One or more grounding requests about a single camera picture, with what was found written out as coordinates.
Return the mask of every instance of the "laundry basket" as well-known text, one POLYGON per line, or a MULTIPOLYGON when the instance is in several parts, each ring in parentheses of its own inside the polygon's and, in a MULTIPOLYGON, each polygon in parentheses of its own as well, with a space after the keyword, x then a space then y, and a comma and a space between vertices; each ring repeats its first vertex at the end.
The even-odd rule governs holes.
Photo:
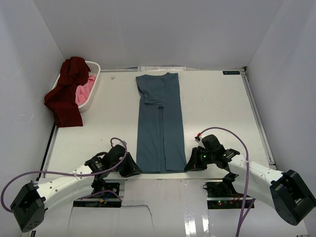
MULTIPOLYGON (((95 82, 93 84, 92 90, 91 90, 91 92, 89 94, 89 97, 88 97, 87 101, 84 104, 78 106, 80 113, 83 113, 83 112, 85 112, 85 111, 87 111, 89 109, 89 107, 90 107, 90 105, 92 103, 93 97, 95 95, 95 91, 96 91, 96 89, 97 89, 97 87, 99 85, 99 74, 100 74, 100 71, 101 71, 101 68, 100 68, 99 64, 97 64, 95 62, 90 62, 90 61, 86 61, 85 63, 88 65, 88 67, 91 70, 91 72, 89 72, 89 75, 91 75, 91 74, 95 75, 95 82)), ((58 75, 58 78, 55 81, 55 84, 54 84, 52 89, 54 89, 56 87, 56 85, 58 83, 58 80, 59 80, 59 77, 60 77, 60 74, 58 75)))

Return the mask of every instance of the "white wall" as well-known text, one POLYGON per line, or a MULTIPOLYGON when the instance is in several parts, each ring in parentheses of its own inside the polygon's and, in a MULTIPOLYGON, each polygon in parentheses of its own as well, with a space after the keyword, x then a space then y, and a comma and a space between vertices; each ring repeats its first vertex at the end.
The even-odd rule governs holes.
POLYGON ((65 58, 102 69, 247 66, 282 0, 34 0, 65 58))
MULTIPOLYGON (((278 169, 316 195, 316 1, 284 0, 249 65, 249 80, 278 169)), ((316 237, 316 210, 305 219, 316 237)))
MULTIPOLYGON (((14 176, 38 170, 53 125, 43 97, 64 58, 32 0, 0 1, 0 190, 14 176)), ((11 205, 30 176, 12 184, 11 205)), ((11 213, 0 207, 0 236, 19 236, 11 213)))

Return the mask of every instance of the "dark red cloth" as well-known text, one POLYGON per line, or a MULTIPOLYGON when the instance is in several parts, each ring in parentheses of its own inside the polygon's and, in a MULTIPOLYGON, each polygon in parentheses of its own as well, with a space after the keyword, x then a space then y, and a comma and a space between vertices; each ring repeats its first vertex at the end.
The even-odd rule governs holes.
POLYGON ((88 81, 90 69, 83 58, 71 57, 60 69, 57 86, 45 95, 44 104, 53 111, 57 127, 82 126, 82 119, 75 103, 76 88, 88 81))

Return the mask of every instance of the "white tabletop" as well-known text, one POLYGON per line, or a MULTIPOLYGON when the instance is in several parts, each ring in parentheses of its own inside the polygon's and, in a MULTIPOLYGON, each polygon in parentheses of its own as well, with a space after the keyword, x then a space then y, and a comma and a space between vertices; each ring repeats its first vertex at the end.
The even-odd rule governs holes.
MULTIPOLYGON (((70 172, 99 152, 107 152, 110 139, 127 142, 136 160, 137 127, 140 95, 135 77, 165 72, 108 72, 99 76, 99 86, 88 111, 81 114, 83 127, 59 128, 47 170, 70 172)), ((241 75, 223 75, 222 71, 179 72, 181 108, 186 159, 189 160, 194 137, 211 126, 227 128, 247 145, 249 159, 269 166, 241 75)), ((245 155, 243 146, 231 134, 212 130, 226 149, 245 155)), ((141 174, 129 179, 217 179, 226 171, 209 165, 200 172, 141 174)), ((117 172, 108 179, 125 179, 117 172)))

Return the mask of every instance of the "folded gray garment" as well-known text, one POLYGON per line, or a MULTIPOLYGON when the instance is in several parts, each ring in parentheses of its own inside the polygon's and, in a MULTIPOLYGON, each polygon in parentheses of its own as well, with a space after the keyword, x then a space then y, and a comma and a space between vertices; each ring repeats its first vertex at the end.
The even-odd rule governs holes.
POLYGON ((137 165, 144 173, 184 172, 186 157, 178 74, 136 77, 140 93, 137 165))

